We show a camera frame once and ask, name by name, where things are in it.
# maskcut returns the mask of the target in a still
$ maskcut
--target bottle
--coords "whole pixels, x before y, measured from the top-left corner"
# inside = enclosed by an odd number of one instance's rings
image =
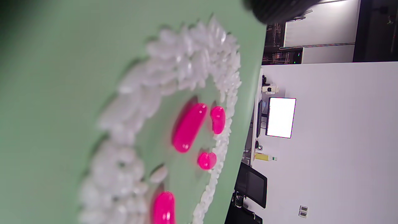
[[[262,153],[258,153],[258,152],[255,153],[254,158],[264,160],[264,161],[277,161],[278,160],[278,158],[275,156],[270,156],[270,155],[262,154]]]

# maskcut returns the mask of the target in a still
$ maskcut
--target pink pill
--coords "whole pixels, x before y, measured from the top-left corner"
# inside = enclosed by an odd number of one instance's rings
[[[217,155],[213,152],[202,152],[198,157],[198,165],[203,170],[210,170],[216,165]]]
[[[198,103],[182,118],[173,138],[173,145],[177,151],[180,153],[189,151],[205,121],[206,112],[206,104]]]
[[[154,224],[175,224],[176,201],[170,191],[162,192],[155,200],[153,207]]]
[[[221,106],[214,107],[210,112],[210,117],[213,123],[213,132],[221,134],[225,126],[225,111]]]

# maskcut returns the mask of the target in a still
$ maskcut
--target desk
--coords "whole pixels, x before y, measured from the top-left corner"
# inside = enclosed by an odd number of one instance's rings
[[[263,83],[263,68],[260,69],[258,78],[258,85],[256,89],[256,97],[254,100],[254,114],[253,114],[253,136],[252,136],[252,149],[250,154],[250,166],[253,164],[254,156],[256,154],[256,141],[257,141],[257,119],[258,118],[258,103],[262,99],[262,83]]]
[[[135,59],[146,57],[144,43],[157,36],[161,25],[178,30],[183,22],[208,22],[214,13],[238,38],[242,64],[230,147],[205,217],[205,223],[223,223],[249,128],[266,27],[243,9],[241,1],[42,0],[32,4],[21,7],[23,16],[15,13],[18,23],[7,26],[10,38],[0,43],[4,45],[0,52],[1,222],[76,223],[78,186],[104,135],[97,129],[97,118],[123,71]],[[167,114],[167,109],[158,113]],[[165,127],[148,125],[154,131]],[[160,134],[143,134],[142,139],[160,141]],[[146,166],[162,158],[153,152],[143,158]],[[172,163],[171,173],[196,169],[194,163],[186,169],[178,166],[179,161]],[[181,177],[166,185],[176,194],[177,222],[182,224],[191,221],[200,200],[184,197],[201,195],[206,182],[198,180],[201,187],[196,189],[188,181],[186,186],[178,185],[184,182]]]

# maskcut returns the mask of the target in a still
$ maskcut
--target green surface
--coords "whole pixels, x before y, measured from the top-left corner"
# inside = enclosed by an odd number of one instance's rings
[[[227,0],[35,1],[12,12],[18,19],[0,37],[0,222],[75,223],[79,182],[103,137],[96,121],[123,71],[146,57],[144,43],[162,25],[177,30],[183,22],[208,22],[213,13],[238,38],[243,82],[224,169],[205,217],[205,223],[223,223],[249,128],[265,37],[265,27],[240,1]],[[210,81],[196,92],[208,104],[219,98]],[[194,94],[165,98],[161,115],[139,134],[148,172],[170,156],[159,148],[177,116],[172,104],[182,106]],[[200,195],[209,178],[188,159],[213,144],[201,130],[192,153],[165,161],[181,174],[166,183],[176,194],[180,224],[190,221],[196,204],[186,197]]]

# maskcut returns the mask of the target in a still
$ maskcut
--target white wall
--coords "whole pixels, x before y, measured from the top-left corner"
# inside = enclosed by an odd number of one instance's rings
[[[291,139],[264,136],[272,224],[398,223],[398,62],[264,66],[297,98]],[[309,207],[308,218],[298,216]]]
[[[286,23],[285,47],[355,42],[359,0],[314,5],[305,19]]]
[[[355,45],[304,47],[302,64],[352,62]]]

